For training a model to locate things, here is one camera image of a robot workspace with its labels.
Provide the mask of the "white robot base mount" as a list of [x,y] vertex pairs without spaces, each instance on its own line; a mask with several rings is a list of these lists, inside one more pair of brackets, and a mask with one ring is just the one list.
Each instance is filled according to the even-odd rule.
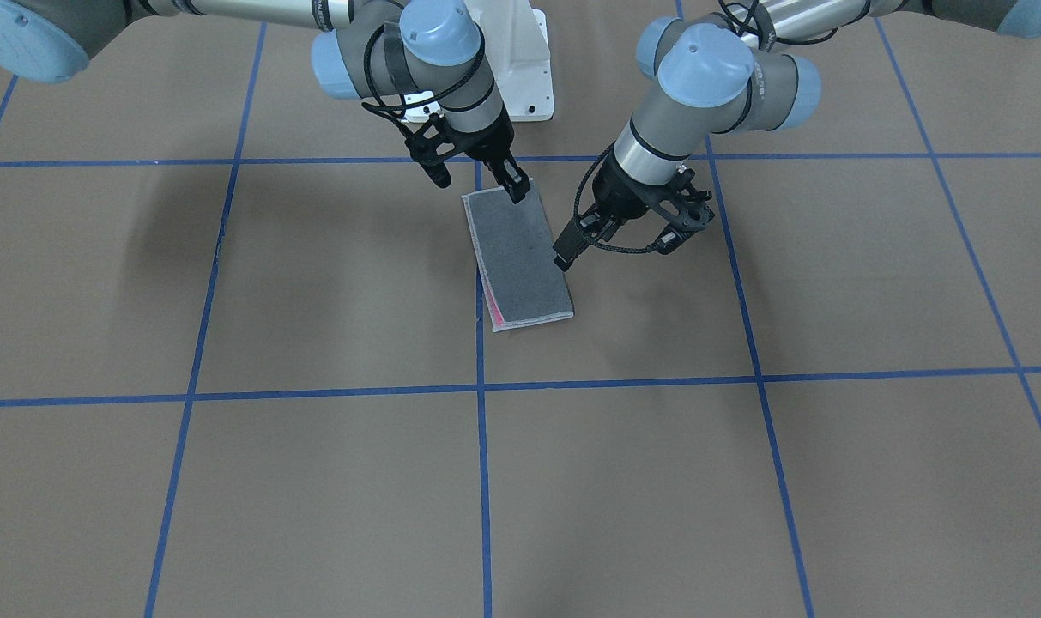
[[457,108],[432,103],[428,93],[405,95],[413,106],[407,113],[410,123],[425,123],[435,111],[448,118],[459,130],[489,128],[501,115],[510,121],[547,121],[554,113],[554,94],[550,62],[550,44],[545,32],[545,15],[531,8],[528,1],[410,1],[411,17],[400,20],[403,28],[413,31],[415,42],[431,32],[434,42],[445,36],[457,36],[457,43],[445,44],[445,49],[465,51],[473,22],[484,38],[485,62],[488,63],[496,86],[488,95],[476,87],[472,101],[463,100]]

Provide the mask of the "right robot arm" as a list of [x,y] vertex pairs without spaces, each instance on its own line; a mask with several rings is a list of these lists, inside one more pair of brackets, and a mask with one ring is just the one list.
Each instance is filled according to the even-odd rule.
[[393,124],[434,184],[449,186],[445,163],[462,154],[512,201],[529,192],[487,35],[463,1],[0,1],[0,66],[29,81],[66,82],[133,23],[175,15],[315,31],[320,89]]

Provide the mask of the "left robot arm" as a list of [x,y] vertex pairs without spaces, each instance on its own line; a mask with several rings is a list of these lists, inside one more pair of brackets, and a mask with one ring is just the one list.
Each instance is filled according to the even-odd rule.
[[628,222],[665,226],[642,253],[668,255],[713,217],[693,186],[690,156],[708,136],[797,128],[819,105],[819,71],[791,48],[819,45],[846,25],[919,12],[1011,38],[1041,38],[1041,1],[723,1],[695,20],[660,17],[635,47],[652,87],[613,145],[583,176],[592,204],[575,206],[553,244],[569,271],[586,249],[615,251]]

